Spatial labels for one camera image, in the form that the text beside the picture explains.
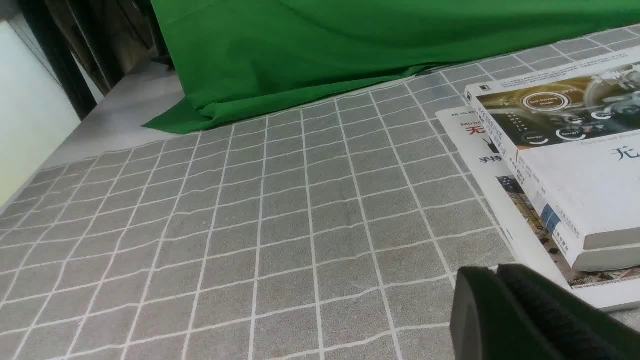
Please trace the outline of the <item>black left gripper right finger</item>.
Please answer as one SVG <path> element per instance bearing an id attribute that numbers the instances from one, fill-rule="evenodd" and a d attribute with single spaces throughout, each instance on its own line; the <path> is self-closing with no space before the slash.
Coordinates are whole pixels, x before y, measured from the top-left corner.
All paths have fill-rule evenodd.
<path id="1" fill-rule="evenodd" d="M 638 331 L 538 272 L 521 264 L 505 264 L 498 267 L 496 275 L 565 360 L 640 358 Z"/>

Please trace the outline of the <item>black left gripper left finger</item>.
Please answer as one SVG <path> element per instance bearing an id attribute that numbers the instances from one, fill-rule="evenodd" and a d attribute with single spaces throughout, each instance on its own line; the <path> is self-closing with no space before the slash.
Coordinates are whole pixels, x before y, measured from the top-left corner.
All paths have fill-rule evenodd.
<path id="1" fill-rule="evenodd" d="M 488 268 L 458 269 L 449 328 L 457 360 L 556 358 L 556 350 Z"/>

